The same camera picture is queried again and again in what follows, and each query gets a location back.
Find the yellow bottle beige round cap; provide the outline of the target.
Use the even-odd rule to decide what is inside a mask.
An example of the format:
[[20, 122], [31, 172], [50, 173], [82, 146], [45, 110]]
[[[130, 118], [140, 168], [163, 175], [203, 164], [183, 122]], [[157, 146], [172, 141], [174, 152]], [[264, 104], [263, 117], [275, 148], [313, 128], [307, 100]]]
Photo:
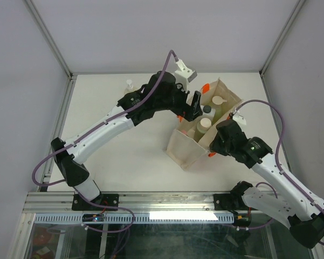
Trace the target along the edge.
[[199, 142], [211, 126], [212, 122], [209, 118], [201, 119], [196, 126], [194, 140]]

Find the aluminium mounting rail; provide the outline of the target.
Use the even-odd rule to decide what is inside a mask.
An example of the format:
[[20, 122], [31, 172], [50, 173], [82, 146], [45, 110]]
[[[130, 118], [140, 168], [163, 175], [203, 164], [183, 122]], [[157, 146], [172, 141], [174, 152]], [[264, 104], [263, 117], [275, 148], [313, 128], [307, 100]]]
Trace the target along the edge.
[[[221, 203], [229, 198], [229, 192], [104, 192], [100, 204], [119, 207], [134, 213], [155, 210], [223, 210]], [[24, 213], [99, 212], [74, 192], [30, 192]]]

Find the green bottle beige cap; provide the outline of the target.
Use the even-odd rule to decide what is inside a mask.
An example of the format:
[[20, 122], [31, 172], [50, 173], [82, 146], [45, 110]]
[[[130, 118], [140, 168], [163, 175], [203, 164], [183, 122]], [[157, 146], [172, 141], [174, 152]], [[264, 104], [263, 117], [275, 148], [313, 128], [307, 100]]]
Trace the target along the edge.
[[214, 115], [213, 121], [212, 121], [213, 123], [217, 122], [222, 117], [222, 115], [223, 115], [222, 105], [226, 102], [227, 102], [227, 100], [223, 99], [220, 96], [212, 97], [211, 104], [212, 104], [212, 108], [215, 109], [215, 115]]

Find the beige canvas bag orange handles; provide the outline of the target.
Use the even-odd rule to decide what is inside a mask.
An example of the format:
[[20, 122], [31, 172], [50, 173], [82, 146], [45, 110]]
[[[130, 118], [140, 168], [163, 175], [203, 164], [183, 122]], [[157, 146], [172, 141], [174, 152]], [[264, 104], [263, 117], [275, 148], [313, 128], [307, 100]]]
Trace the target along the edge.
[[[233, 91], [231, 91], [220, 79], [205, 84], [201, 88], [201, 105], [208, 105], [212, 101], [212, 97], [220, 96], [227, 100], [222, 105], [223, 115], [215, 122], [199, 142], [194, 140], [194, 134], [196, 125], [200, 121], [201, 117], [189, 122], [180, 118], [178, 126], [173, 130], [169, 143], [167, 145], [166, 153], [183, 169], [187, 169], [194, 162], [199, 160], [200, 157], [210, 153], [209, 145], [216, 136], [216, 125], [226, 120], [229, 114], [235, 110], [239, 104], [242, 103], [242, 99], [238, 97]], [[181, 131], [187, 131], [187, 135], [184, 135]]]

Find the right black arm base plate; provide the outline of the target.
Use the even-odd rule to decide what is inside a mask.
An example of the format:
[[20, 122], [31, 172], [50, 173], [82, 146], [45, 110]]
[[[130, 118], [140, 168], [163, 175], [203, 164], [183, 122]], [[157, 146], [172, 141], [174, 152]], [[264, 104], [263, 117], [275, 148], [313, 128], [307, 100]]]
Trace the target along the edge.
[[215, 193], [213, 195], [213, 203], [215, 210], [227, 210], [230, 212], [245, 210], [248, 211], [248, 206], [244, 204], [241, 197], [230, 193]]

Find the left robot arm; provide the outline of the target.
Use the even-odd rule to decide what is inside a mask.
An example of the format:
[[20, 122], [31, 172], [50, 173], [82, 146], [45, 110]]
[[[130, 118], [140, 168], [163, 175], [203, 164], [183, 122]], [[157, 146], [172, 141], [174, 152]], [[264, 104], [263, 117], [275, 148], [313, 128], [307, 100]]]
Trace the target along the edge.
[[125, 94], [101, 120], [77, 137], [55, 138], [51, 142], [54, 161], [67, 185], [74, 188], [89, 209], [102, 204], [101, 191], [86, 169], [85, 161], [117, 135], [151, 119], [156, 112], [171, 111], [192, 122], [203, 112], [201, 93], [195, 91], [190, 104], [189, 91], [169, 72], [159, 71], [138, 90]]

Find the small electronics board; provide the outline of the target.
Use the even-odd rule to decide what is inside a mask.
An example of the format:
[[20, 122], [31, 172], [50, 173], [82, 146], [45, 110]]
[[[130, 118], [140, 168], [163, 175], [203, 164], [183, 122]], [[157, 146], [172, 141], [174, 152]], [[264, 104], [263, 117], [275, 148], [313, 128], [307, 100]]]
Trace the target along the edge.
[[82, 216], [83, 222], [104, 222], [105, 214], [84, 214]]

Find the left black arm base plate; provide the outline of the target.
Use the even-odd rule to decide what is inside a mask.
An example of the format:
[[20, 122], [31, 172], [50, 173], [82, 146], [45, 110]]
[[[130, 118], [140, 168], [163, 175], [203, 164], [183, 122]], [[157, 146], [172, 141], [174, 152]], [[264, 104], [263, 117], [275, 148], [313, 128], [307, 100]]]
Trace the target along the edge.
[[96, 206], [85, 201], [79, 194], [73, 195], [72, 210], [73, 211], [117, 211], [119, 204], [119, 194], [101, 193], [98, 197], [91, 201]]

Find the black connector box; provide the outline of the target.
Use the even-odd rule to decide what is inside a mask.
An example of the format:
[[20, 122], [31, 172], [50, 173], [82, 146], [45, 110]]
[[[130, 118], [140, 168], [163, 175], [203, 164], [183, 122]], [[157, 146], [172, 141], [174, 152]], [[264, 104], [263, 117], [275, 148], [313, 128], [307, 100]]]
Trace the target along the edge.
[[235, 227], [249, 227], [251, 220], [251, 215], [237, 215], [234, 217], [234, 223], [232, 225]]

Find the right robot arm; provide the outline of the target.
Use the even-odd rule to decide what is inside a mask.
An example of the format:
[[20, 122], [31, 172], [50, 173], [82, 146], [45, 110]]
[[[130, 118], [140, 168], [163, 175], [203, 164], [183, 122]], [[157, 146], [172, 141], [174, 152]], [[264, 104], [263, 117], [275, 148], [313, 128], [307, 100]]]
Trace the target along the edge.
[[216, 130], [210, 151], [233, 157], [281, 195], [265, 195], [252, 184], [240, 181], [230, 190], [223, 207], [231, 211], [245, 206], [259, 210], [283, 224], [302, 246], [312, 249], [319, 244], [324, 237], [324, 199], [276, 162], [271, 147], [261, 138], [248, 139], [236, 121], [224, 120], [216, 125]]

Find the cream pump lotion bottle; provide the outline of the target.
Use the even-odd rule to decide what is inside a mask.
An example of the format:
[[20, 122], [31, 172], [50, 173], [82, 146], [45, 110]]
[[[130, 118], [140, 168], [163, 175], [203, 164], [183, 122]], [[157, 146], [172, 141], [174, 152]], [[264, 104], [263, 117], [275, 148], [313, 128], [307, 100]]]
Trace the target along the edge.
[[124, 95], [135, 91], [135, 87], [134, 87], [133, 81], [131, 79], [126, 80], [126, 84], [127, 84], [127, 86], [124, 90]]

